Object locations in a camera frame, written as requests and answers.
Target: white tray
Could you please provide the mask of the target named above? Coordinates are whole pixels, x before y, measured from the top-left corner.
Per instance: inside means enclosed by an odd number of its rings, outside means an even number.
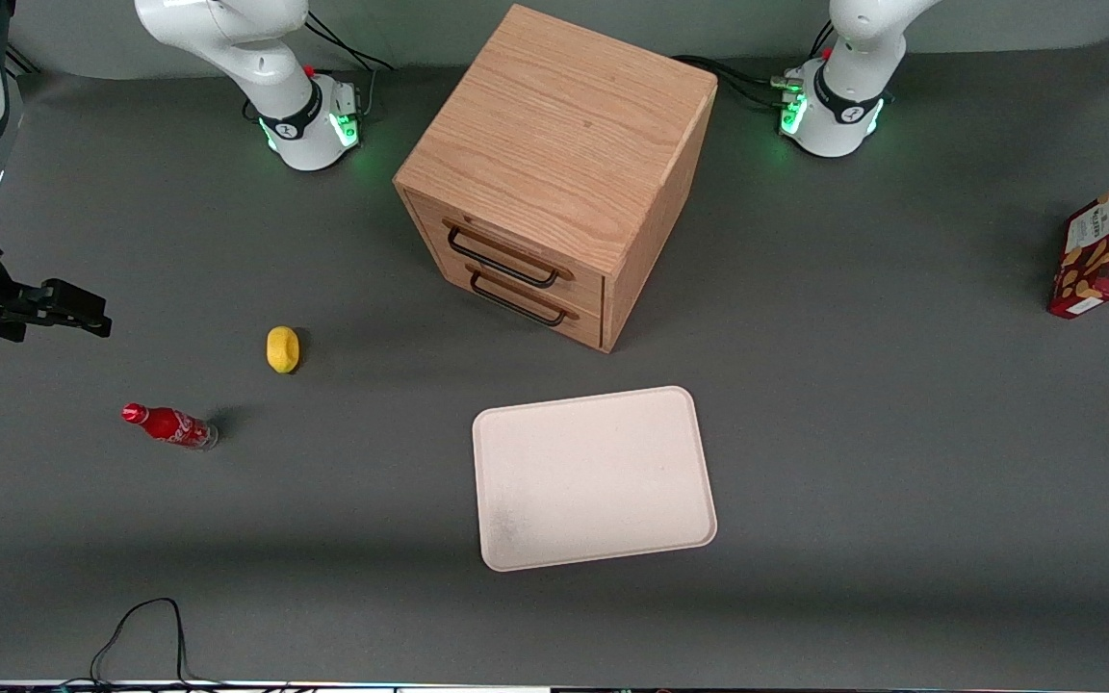
[[[692,549],[718,534],[682,387],[487,409],[474,451],[492,570]]]

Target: green led light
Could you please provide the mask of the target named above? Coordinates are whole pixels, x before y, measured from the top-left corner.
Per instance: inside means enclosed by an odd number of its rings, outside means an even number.
[[[875,132],[875,123],[879,122],[879,111],[884,109],[884,99],[879,99],[879,103],[875,105],[875,114],[872,115],[872,124],[866,126],[866,133],[868,135]]]
[[[345,149],[348,150],[354,144],[357,144],[357,121],[352,115],[328,113],[327,122],[332,123],[333,130],[336,131],[336,136],[339,137],[339,143],[344,144]]]
[[[782,115],[782,130],[787,135],[793,135],[793,133],[798,131],[798,124],[802,123],[802,114],[806,113],[806,96],[800,95],[790,102],[786,106],[786,113]]]
[[[267,137],[267,147],[276,152],[276,142],[273,142],[273,133],[267,131],[267,126],[264,124],[264,119],[260,119],[260,130],[263,130],[264,136]]]

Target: drawer handle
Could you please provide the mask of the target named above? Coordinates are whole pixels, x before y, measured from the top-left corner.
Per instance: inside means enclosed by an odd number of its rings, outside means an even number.
[[[546,327],[558,327],[563,324],[563,318],[567,317],[567,310],[560,310],[558,313],[558,317],[556,318],[543,318],[542,316],[538,316],[537,313],[529,310],[529,308],[508,302],[507,298],[502,297],[502,295],[490,294],[489,291],[477,285],[477,281],[479,279],[481,279],[481,273],[474,273],[474,277],[470,279],[470,288],[474,288],[475,294],[480,295],[480,297],[484,297],[487,302],[497,304],[497,306],[502,306],[505,308],[509,308],[510,310],[518,312],[520,315],[537,322],[539,325],[546,325]]]
[[[457,253],[467,256],[467,258],[476,259],[485,266],[492,268],[492,271],[501,272],[507,276],[510,276],[511,279],[522,281],[529,286],[537,286],[537,288],[550,288],[551,284],[554,284],[554,281],[558,279],[558,271],[551,271],[551,275],[546,277],[546,279],[538,279],[537,277],[528,276],[526,273],[516,272],[513,268],[496,262],[496,259],[490,259],[481,253],[468,249],[466,246],[460,245],[456,241],[456,237],[459,236],[459,234],[461,234],[461,230],[454,225],[452,231],[448,234],[448,245],[452,246],[452,251],[457,251]]]

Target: bottle cap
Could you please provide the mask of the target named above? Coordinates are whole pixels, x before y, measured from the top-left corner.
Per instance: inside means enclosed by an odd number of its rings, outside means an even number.
[[[126,422],[144,422],[149,419],[149,407],[135,402],[122,408],[122,420]]]

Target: red bottle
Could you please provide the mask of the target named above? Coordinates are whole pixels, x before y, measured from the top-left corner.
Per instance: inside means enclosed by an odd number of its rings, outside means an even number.
[[[208,450],[216,445],[216,427],[169,407],[150,409],[132,402],[122,408],[122,420],[133,422],[145,434],[194,450]]]

